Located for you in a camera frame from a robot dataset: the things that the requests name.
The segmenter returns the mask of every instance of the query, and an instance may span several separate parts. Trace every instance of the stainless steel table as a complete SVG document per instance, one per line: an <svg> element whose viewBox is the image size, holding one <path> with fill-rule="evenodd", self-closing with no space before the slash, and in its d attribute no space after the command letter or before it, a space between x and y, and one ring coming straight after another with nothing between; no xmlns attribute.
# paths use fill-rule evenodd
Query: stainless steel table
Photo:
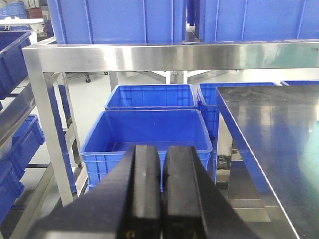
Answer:
<svg viewBox="0 0 319 239"><path fill-rule="evenodd" d="M277 238L319 238L319 86L224 87L217 101Z"/></svg>

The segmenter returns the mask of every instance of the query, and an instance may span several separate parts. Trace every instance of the crate rim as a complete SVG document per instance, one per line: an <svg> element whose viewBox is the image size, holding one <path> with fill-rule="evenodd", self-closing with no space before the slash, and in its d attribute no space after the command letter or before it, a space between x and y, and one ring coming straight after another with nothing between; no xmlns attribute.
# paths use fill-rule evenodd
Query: crate rim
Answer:
<svg viewBox="0 0 319 239"><path fill-rule="evenodd" d="M288 82L292 82L292 81L318 81L319 82L319 79L311 79L311 80L284 80L284 81L281 81L280 84L282 84L283 86L290 86Z"/></svg>
<svg viewBox="0 0 319 239"><path fill-rule="evenodd" d="M18 45L20 45L24 40L29 38L31 36L31 31L0 31L0 34L6 33L6 34L12 34L17 32L24 32L24 34L19 37L18 39L14 40L12 43L10 43L8 46L6 46L4 49L0 51L0 58L4 55L8 54L10 51L14 50Z"/></svg>
<svg viewBox="0 0 319 239"><path fill-rule="evenodd" d="M216 82L216 83L199 83L197 84L197 95L199 96L198 97L198 100L201 101L201 103L205 106L205 107L216 107L217 105L209 105L206 103L205 101L205 98L203 96L203 92L201 91L201 88L200 88L200 85L219 85L219 84L238 84L238 83L272 83L274 84L273 86L280 86L280 84L276 83L276 82Z"/></svg>
<svg viewBox="0 0 319 239"><path fill-rule="evenodd" d="M211 141L210 141L210 138L209 138L209 133L208 133L208 130L207 130L207 127L206 127L206 124L204 122L204 119L203 119L203 116L201 114L201 112L199 110L196 110L196 109L176 109L176 110L151 110L152 112L172 112L172 111L189 111L189 112L196 112L198 117L199 117L199 120L200 120L200 123L202 125L202 128L203 128L203 133L204 133L204 137L205 137L205 141L206 141L206 144L207 144L207 149L206 150L197 150L197 153L210 153L212 150L213 150L213 146L211 144ZM143 112L145 113L146 111L143 111L143 110L123 110L123 111L120 111L120 110L114 110L114 111L102 111L99 113L97 119L95 120L94 124L91 126L90 128L90 131L89 133L87 134L83 144L82 144L82 147L80 149L80 154L83 155L83 156L96 156L96 155L123 155L125 154L125 151L114 151L114 152L85 152L85 148L89 142L89 139L91 138L92 134L93 134L93 129L96 128L97 124L99 123L101 117L103 116L103 114L105 114L106 112L112 112L115 113L115 112L132 112L132 113L137 113L137 112ZM160 154L163 154L163 153L166 153L167 150L158 150L158 153Z"/></svg>
<svg viewBox="0 0 319 239"><path fill-rule="evenodd" d="M143 84L143 85L117 85L111 92L111 94L109 95L107 101L105 102L104 104L104 108L106 110L108 109L122 109L122 108L127 108L127 109L149 109L149 108L152 108L152 109L158 109L160 110L161 108L174 108L176 107L176 109L178 109L179 107L182 107L182 106L127 106L127 107L123 107L123 106L115 106L115 107L111 107L111 106L108 106L108 104L110 103L113 95L115 94L116 90L121 87L121 86L168 86L168 87L173 87L173 86L189 86L190 88L190 91L191 91L191 94L192 94L192 98L193 98L193 102L194 102L194 105L193 106L188 106L189 109L191 109L191 107L194 107L194 108L197 108L198 107L198 101L197 101L197 97L196 97L196 92L195 92L195 88L192 84Z"/></svg>

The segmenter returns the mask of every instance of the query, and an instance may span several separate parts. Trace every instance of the blue plastic crate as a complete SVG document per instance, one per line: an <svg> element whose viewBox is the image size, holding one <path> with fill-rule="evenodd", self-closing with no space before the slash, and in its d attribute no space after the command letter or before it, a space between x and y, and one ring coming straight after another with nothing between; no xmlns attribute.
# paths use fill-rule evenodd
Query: blue plastic crate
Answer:
<svg viewBox="0 0 319 239"><path fill-rule="evenodd" d="M30 31L0 31L0 100L28 76L22 48L30 45Z"/></svg>
<svg viewBox="0 0 319 239"><path fill-rule="evenodd" d="M80 150L89 184L105 177L131 144L156 146L161 169L171 145L196 146L204 167L209 167L212 145L200 111L104 111Z"/></svg>
<svg viewBox="0 0 319 239"><path fill-rule="evenodd" d="M216 88L232 86L275 86L273 82L239 82L239 83L200 83L198 84L198 98L209 136L217 138L219 110L216 105Z"/></svg>
<svg viewBox="0 0 319 239"><path fill-rule="evenodd" d="M319 85L319 80L281 81L280 84L283 86Z"/></svg>
<svg viewBox="0 0 319 239"><path fill-rule="evenodd" d="M319 0L197 0L205 42L319 38Z"/></svg>
<svg viewBox="0 0 319 239"><path fill-rule="evenodd" d="M12 172L12 164L0 161L0 225L23 190L23 184Z"/></svg>
<svg viewBox="0 0 319 239"><path fill-rule="evenodd" d="M48 0L58 44L185 39L187 0Z"/></svg>
<svg viewBox="0 0 319 239"><path fill-rule="evenodd" d="M38 118L29 115L13 135L11 150L0 161L11 162L13 172L18 179L21 179L28 163L43 143L44 135Z"/></svg>
<svg viewBox="0 0 319 239"><path fill-rule="evenodd" d="M118 85L104 105L106 110L197 109L190 84Z"/></svg>
<svg viewBox="0 0 319 239"><path fill-rule="evenodd" d="M190 26L195 26L195 0L187 0L187 22Z"/></svg>
<svg viewBox="0 0 319 239"><path fill-rule="evenodd" d="M0 19L5 19L7 16L25 16L26 17L26 11L24 2L12 2L2 8L0 8Z"/></svg>

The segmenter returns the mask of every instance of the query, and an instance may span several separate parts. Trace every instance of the metal frame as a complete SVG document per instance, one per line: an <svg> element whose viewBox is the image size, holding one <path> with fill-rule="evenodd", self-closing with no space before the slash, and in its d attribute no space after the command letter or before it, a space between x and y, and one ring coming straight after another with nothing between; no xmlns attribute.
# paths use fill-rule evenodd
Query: metal frame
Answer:
<svg viewBox="0 0 319 239"><path fill-rule="evenodd" d="M319 42L309 40L247 44L57 45L53 37L24 48L23 54L53 172L58 172L55 175L63 205L74 199L64 160L69 159L68 149L72 145L73 152L78 154L78 136L65 76L63 84L71 109L71 117L68 119L71 123L66 135L62 128L53 80L45 73L109 71L113 88L118 83L116 72L119 71L319 68ZM76 160L81 167L81 156L78 155ZM79 179L85 181L83 171Z"/></svg>

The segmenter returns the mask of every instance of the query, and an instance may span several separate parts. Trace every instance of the metal leg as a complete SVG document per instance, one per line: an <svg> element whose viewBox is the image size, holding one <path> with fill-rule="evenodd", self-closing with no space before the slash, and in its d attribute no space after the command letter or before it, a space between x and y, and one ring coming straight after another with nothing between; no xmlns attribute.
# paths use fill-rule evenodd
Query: metal leg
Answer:
<svg viewBox="0 0 319 239"><path fill-rule="evenodd" d="M183 84L188 83L188 71L183 71Z"/></svg>
<svg viewBox="0 0 319 239"><path fill-rule="evenodd" d="M25 208L19 222L14 228L10 239L22 239L31 228L33 223L37 220L38 214L42 208L47 194L50 192L51 186L54 183L54 174L52 164L44 172L38 186L36 187L30 201Z"/></svg>
<svg viewBox="0 0 319 239"><path fill-rule="evenodd" d="M118 72L110 71L109 77L110 77L110 85L111 85L111 91L112 91L119 84Z"/></svg>
<svg viewBox="0 0 319 239"><path fill-rule="evenodd" d="M73 151L73 155L74 155L74 161L78 165L78 167L82 167L83 159L79 153L79 148L81 147L81 145L80 145L79 135L78 135L77 127L76 127L76 123L75 123L74 112L73 112L73 108L72 108L72 104L71 104L69 87L68 87L68 84L66 81L66 74L64 72L62 73L62 79L58 77L58 84L62 84L65 88L66 100L68 103L68 109L69 109L69 114L70 114L70 115L65 116L68 129L70 129L71 125L73 125L75 140L72 144L72 151Z"/></svg>
<svg viewBox="0 0 319 239"><path fill-rule="evenodd" d="M74 183L74 178L69 179L66 170L65 162L70 162L70 157L53 83L45 78L36 49L24 51L24 57L61 201L65 206L73 201L70 183Z"/></svg>
<svg viewBox="0 0 319 239"><path fill-rule="evenodd" d="M170 71L166 71L165 78L166 78L166 84L170 84Z"/></svg>

